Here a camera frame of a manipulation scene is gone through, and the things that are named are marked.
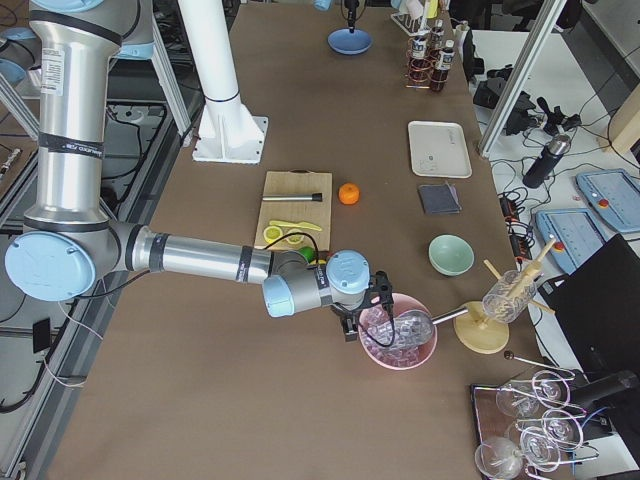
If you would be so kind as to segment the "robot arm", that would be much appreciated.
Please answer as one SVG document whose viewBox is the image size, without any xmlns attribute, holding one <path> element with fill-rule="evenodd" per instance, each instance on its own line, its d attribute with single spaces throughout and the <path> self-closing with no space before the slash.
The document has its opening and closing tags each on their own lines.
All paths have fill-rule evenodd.
<svg viewBox="0 0 640 480">
<path fill-rule="evenodd" d="M 19 289 L 62 301 L 112 272 L 170 271 L 258 284 L 274 317 L 329 306 L 345 337 L 358 335 L 373 291 L 368 263 L 355 251 L 312 265 L 296 251 L 156 233 L 101 209 L 109 64 L 154 53 L 150 2 L 34 1 L 30 25 L 42 43 L 37 198 L 5 255 Z"/>
</svg>

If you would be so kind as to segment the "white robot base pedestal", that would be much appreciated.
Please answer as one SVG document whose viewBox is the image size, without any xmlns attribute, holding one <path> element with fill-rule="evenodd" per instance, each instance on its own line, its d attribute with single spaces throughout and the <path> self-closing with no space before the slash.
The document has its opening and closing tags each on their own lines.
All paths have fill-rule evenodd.
<svg viewBox="0 0 640 480">
<path fill-rule="evenodd" d="M 205 97 L 193 159 L 255 165 L 268 119 L 253 116 L 242 103 L 222 3 L 178 4 Z"/>
</svg>

